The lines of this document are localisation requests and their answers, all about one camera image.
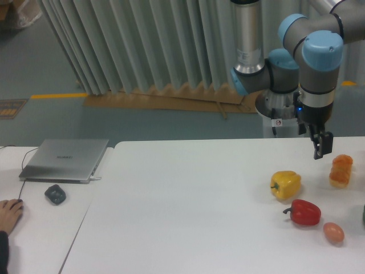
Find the person's hand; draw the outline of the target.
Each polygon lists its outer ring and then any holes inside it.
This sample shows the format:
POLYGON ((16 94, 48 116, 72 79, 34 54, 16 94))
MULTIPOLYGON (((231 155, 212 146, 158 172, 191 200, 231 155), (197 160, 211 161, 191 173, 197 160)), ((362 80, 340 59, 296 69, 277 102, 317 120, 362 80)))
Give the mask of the person's hand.
POLYGON ((1 231, 5 231, 8 235, 12 233, 22 212, 17 212, 16 204, 19 199, 2 200, 1 201, 1 231))

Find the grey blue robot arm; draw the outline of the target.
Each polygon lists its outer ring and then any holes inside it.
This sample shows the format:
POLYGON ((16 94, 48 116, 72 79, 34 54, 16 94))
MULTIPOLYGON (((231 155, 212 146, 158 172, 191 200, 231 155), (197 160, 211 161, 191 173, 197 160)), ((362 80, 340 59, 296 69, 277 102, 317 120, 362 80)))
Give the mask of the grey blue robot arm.
POLYGON ((233 1, 237 62, 231 69, 236 91, 248 95, 267 90, 283 95, 299 134, 309 133, 314 158, 332 152, 330 118, 343 47, 364 39, 364 4, 359 1, 312 1, 320 17, 286 17, 278 28, 282 43, 263 55, 260 1, 233 1))

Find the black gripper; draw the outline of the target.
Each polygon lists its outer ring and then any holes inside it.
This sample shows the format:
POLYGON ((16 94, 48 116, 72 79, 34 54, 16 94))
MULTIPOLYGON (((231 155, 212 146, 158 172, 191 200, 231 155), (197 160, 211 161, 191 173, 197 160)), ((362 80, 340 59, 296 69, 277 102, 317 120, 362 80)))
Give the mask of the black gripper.
POLYGON ((332 153, 334 136, 325 130, 325 123, 329 120, 333 102, 326 106, 308 106, 304 102, 305 91, 299 90, 293 94, 294 115, 298 124, 298 135, 309 130, 310 140, 314 146, 314 159, 321 159, 332 153))

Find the dark sleeve forearm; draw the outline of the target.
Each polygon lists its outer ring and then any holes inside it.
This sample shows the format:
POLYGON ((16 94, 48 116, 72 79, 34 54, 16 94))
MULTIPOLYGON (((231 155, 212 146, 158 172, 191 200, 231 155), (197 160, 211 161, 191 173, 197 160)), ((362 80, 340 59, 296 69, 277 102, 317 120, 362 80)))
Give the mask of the dark sleeve forearm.
POLYGON ((8 274, 7 266, 9 263, 9 237, 5 231, 1 231, 0 240, 1 274, 8 274))

